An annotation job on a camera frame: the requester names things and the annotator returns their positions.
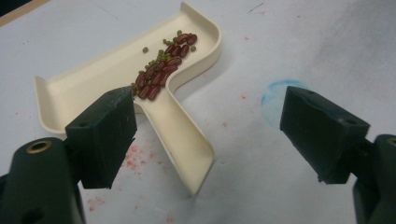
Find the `table surface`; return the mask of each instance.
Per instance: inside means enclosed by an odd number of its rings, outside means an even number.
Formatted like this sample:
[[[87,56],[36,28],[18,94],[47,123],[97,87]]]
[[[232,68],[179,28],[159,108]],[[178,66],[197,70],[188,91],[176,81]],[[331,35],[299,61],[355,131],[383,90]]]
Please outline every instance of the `table surface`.
[[[279,128],[286,86],[316,91],[396,133],[396,2],[190,0],[222,31],[222,54],[176,98],[215,162],[191,197],[138,115],[135,169],[81,192],[88,223],[355,223],[350,177],[327,186]],[[40,125],[34,76],[57,76],[179,11],[179,1],[53,0],[0,27],[0,175]]]

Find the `pile of beans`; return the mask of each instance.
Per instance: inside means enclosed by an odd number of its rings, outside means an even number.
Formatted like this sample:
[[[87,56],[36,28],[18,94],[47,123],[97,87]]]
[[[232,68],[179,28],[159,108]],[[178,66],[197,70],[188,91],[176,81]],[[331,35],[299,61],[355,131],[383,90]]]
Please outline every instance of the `pile of beans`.
[[[142,100],[155,100],[166,80],[178,69],[189,51],[196,50],[194,44],[197,39],[197,35],[183,34],[181,31],[177,31],[173,41],[164,39],[163,43],[168,46],[166,50],[160,49],[157,59],[145,66],[146,71],[139,71],[135,83],[131,84],[134,96]]]

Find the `cream-colored tray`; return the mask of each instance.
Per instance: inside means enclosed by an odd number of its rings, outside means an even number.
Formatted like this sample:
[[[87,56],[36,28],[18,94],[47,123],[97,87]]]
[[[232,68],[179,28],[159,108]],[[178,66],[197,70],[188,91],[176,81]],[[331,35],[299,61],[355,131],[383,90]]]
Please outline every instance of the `cream-colored tray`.
[[[220,55],[221,32],[188,4],[145,33],[59,76],[35,77],[40,122],[51,132],[64,134],[64,127],[107,91],[135,81],[137,72],[164,49],[164,38],[177,30],[198,35],[197,50],[167,80],[156,100],[134,99],[135,113],[144,113],[158,134],[171,162],[191,194],[201,187],[214,160],[212,146],[176,100],[173,92],[203,73]]]

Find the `blue circle mark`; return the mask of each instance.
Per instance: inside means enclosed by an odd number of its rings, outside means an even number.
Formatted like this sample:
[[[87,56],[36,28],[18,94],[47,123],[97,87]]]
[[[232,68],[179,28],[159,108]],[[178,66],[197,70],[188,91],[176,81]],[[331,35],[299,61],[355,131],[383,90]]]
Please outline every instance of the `blue circle mark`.
[[[285,79],[271,83],[262,96],[262,116],[274,128],[279,128],[282,116],[283,102],[285,100],[286,88],[294,86],[307,89],[307,86],[299,80]]]

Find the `blue marker smudge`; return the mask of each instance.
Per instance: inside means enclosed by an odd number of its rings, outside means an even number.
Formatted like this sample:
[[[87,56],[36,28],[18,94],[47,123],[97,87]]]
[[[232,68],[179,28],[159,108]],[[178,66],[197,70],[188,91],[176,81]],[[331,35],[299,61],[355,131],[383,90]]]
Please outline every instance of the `blue marker smudge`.
[[[274,128],[279,128],[283,101],[288,86],[307,89],[306,85],[299,80],[285,79],[269,85],[262,96],[262,115]]]

